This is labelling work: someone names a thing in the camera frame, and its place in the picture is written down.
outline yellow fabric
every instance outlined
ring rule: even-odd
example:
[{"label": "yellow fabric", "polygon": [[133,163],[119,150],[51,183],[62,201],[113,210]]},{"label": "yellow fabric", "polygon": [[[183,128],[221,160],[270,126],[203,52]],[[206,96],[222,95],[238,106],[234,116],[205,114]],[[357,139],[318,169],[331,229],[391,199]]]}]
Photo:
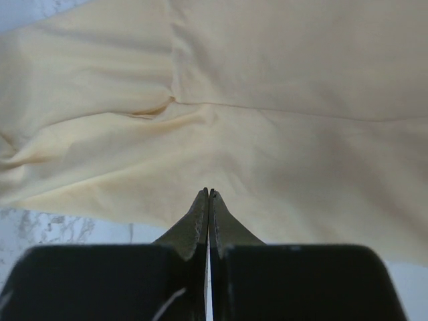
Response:
[{"label": "yellow fabric", "polygon": [[425,2],[318,2],[98,0],[0,35],[0,205],[168,227],[206,186],[266,241],[428,263]]}]

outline garment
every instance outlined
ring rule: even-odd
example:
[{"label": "garment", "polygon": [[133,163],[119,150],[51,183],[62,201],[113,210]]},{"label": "garment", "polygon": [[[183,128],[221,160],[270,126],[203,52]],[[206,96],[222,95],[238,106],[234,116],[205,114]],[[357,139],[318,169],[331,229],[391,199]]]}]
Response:
[{"label": "garment", "polygon": [[428,263],[426,4],[98,0],[0,36],[0,205]]}]

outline cloth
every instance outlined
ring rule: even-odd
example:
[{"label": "cloth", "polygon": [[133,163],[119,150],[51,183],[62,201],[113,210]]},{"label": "cloth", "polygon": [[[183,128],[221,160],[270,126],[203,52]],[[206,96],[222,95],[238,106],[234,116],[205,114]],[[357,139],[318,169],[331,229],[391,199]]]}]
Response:
[{"label": "cloth", "polygon": [[98,0],[0,36],[0,204],[428,263],[427,4]]}]

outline marble surface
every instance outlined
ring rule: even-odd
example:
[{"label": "marble surface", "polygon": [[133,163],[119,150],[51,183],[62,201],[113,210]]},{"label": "marble surface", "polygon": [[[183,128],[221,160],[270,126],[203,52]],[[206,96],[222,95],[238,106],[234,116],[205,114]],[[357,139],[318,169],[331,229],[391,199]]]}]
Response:
[{"label": "marble surface", "polygon": [[[44,19],[87,1],[0,0],[0,32]],[[119,224],[85,217],[0,209],[0,291],[19,256],[34,245],[150,243],[164,231],[142,224]],[[427,321],[428,268],[405,262],[386,264],[409,321]],[[212,320],[210,304],[208,320]]]}]

